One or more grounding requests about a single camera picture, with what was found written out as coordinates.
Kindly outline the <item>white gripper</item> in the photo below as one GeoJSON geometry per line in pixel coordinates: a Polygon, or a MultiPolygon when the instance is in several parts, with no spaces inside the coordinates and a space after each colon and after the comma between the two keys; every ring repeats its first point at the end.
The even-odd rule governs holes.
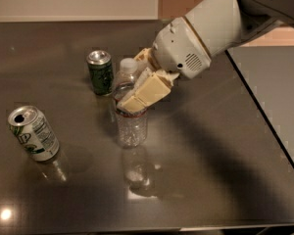
{"type": "Polygon", "coordinates": [[[211,64],[209,52],[184,17],[174,19],[164,27],[156,36],[152,49],[142,49],[134,60],[141,70],[146,69],[117,103],[118,109],[131,114],[169,95],[179,73],[192,79],[211,64]]]}

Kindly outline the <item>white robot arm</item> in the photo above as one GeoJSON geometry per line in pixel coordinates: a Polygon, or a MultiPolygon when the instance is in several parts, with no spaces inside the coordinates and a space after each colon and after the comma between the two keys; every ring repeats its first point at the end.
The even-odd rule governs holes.
{"type": "Polygon", "coordinates": [[[166,97],[178,77],[192,79],[219,53],[285,23],[294,28],[294,0],[203,0],[172,20],[137,57],[145,69],[117,107],[140,112],[166,97]]]}

